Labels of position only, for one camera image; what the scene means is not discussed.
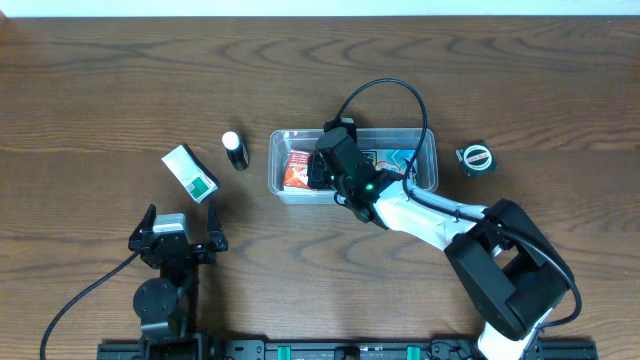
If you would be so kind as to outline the blue KoolFever box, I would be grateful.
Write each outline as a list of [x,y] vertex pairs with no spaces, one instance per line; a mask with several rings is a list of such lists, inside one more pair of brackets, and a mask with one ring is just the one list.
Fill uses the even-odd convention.
[[369,149],[363,150],[362,153],[377,170],[387,169],[404,174],[407,163],[411,160],[415,151],[407,149]]

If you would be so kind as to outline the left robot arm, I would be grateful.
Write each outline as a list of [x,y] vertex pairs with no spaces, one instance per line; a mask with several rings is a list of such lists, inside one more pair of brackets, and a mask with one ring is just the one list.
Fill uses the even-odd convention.
[[207,236],[204,243],[192,243],[184,214],[159,215],[151,204],[129,237],[129,250],[160,272],[133,298],[143,338],[151,344],[168,347],[196,337],[198,268],[215,263],[217,254],[228,249],[213,203],[208,205]]

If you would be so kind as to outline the red orange small box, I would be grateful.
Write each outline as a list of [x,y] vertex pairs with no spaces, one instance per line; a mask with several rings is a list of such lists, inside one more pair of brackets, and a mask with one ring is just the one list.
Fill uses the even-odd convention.
[[285,167],[283,189],[286,191],[310,190],[308,167],[310,152],[292,150]]

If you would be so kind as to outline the dark bottle white cap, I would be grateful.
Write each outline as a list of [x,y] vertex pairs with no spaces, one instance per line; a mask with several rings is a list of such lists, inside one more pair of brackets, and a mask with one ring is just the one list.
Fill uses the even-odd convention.
[[238,171],[247,169],[249,155],[241,136],[234,131],[227,131],[222,135],[222,143],[233,167]]

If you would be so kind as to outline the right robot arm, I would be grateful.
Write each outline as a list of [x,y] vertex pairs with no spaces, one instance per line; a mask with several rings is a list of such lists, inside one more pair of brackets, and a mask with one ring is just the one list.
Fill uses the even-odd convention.
[[522,359],[575,278],[516,203],[467,205],[378,170],[343,127],[315,143],[317,181],[364,223],[410,234],[444,252],[485,321],[477,350],[486,359]]

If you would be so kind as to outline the green round-label box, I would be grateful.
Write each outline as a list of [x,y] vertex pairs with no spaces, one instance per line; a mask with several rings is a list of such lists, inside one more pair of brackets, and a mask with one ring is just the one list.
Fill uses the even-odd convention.
[[458,148],[455,155],[465,178],[490,174],[498,169],[497,160],[484,141]]

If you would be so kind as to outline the clear plastic container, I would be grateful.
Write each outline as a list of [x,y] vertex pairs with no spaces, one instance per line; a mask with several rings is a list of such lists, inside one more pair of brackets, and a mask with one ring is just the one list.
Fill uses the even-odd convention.
[[[285,167],[292,150],[313,152],[322,129],[283,129],[271,134],[268,156],[269,190],[285,204],[329,205],[334,203],[331,190],[283,189]],[[357,130],[358,145],[362,150],[407,149],[415,150],[420,128],[360,128]],[[433,133],[428,130],[418,157],[414,163],[416,174],[413,183],[422,189],[434,192],[438,187],[438,165]]]

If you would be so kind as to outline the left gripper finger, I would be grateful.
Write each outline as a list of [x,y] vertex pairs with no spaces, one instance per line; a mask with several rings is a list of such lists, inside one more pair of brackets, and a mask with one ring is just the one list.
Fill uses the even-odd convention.
[[143,241],[148,233],[152,233],[153,225],[156,219],[156,206],[150,204],[147,208],[142,220],[132,233],[133,241]]
[[209,201],[207,214],[207,234],[209,241],[214,245],[224,245],[225,235],[217,215],[213,200]]

